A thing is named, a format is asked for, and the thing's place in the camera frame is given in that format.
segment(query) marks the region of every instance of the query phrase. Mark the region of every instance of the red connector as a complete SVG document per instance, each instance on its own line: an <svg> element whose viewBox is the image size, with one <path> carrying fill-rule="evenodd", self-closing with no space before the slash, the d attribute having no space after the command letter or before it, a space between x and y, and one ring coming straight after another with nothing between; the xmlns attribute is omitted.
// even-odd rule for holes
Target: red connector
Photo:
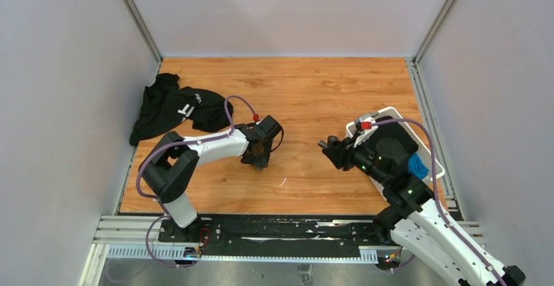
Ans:
<svg viewBox="0 0 554 286"><path fill-rule="evenodd" d="M361 128L363 130L366 130L366 129L371 129L371 122L370 121L363 121L361 123Z"/></svg>

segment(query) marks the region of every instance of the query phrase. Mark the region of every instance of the white wall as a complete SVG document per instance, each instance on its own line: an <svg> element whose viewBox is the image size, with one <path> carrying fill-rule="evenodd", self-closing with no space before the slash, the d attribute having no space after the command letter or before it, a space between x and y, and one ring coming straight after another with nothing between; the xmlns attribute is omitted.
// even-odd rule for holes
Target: white wall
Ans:
<svg viewBox="0 0 554 286"><path fill-rule="evenodd" d="M155 63L121 0L0 0L0 284L76 285Z"/></svg>
<svg viewBox="0 0 554 286"><path fill-rule="evenodd" d="M164 56L413 56L445 0L134 0Z"/></svg>
<svg viewBox="0 0 554 286"><path fill-rule="evenodd" d="M458 195L487 247L551 285L554 0L459 0L421 64Z"/></svg>

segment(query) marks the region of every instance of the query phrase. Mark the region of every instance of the black t-shirt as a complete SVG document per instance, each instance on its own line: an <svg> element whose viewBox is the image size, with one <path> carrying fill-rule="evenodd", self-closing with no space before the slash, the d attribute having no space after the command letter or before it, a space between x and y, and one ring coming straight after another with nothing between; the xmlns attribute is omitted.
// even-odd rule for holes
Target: black t-shirt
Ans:
<svg viewBox="0 0 554 286"><path fill-rule="evenodd" d="M144 88L140 114L129 139L132 146L166 133L187 119L193 120L194 129L208 133L229 126L223 108L225 98L205 89L179 89L178 80L176 74L158 74L154 84ZM233 105L228 103L228 107L233 115Z"/></svg>

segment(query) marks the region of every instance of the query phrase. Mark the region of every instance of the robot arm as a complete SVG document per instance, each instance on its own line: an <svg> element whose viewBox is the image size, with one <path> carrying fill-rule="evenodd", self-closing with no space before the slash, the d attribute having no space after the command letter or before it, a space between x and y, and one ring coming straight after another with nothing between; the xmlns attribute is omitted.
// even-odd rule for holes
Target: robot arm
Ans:
<svg viewBox="0 0 554 286"><path fill-rule="evenodd" d="M142 177L173 221L185 228L197 218L185 192L194 170L224 157L238 156L242 156L241 163L261 170L267 167L273 139L282 130L274 118L267 116L257 123L240 124L222 133L200 137L181 137L174 131L167 133L151 154L167 144L183 144L156 155ZM176 159L173 165L169 157Z"/></svg>
<svg viewBox="0 0 554 286"><path fill-rule="evenodd" d="M390 203L374 219L375 234L382 243L393 241L408 248L452 285L503 285L493 270L506 285L522 285L525 275L518 267L505 267L488 254L441 205L448 224L444 221L432 191L408 172L409 155L397 140L383 138L376 143L375 151L361 144L373 133L371 123L375 123L372 115L365 115L347 125L344 140L330 136L319 145L337 169L357 167L376 181ZM484 256L491 266L486 266L476 253Z"/></svg>

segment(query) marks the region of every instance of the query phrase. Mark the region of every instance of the wood grain surface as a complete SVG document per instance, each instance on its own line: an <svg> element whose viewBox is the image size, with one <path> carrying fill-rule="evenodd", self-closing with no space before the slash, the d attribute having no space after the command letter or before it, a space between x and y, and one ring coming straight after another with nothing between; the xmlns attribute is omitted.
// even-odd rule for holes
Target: wood grain surface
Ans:
<svg viewBox="0 0 554 286"><path fill-rule="evenodd" d="M199 167L187 195L201 213L377 214L388 203L368 177L357 169L335 169L318 141L329 135L344 137L348 122L386 106L421 121L401 58L167 58L160 72L178 74L180 87L240 95L261 118L270 114L285 129L282 145L262 171L236 157ZM231 102L235 123L252 121L245 104ZM187 120L175 131L182 136L206 134L191 126ZM161 211L135 190L138 167L160 138L138 145L121 212ZM141 186L152 193L144 181Z"/></svg>

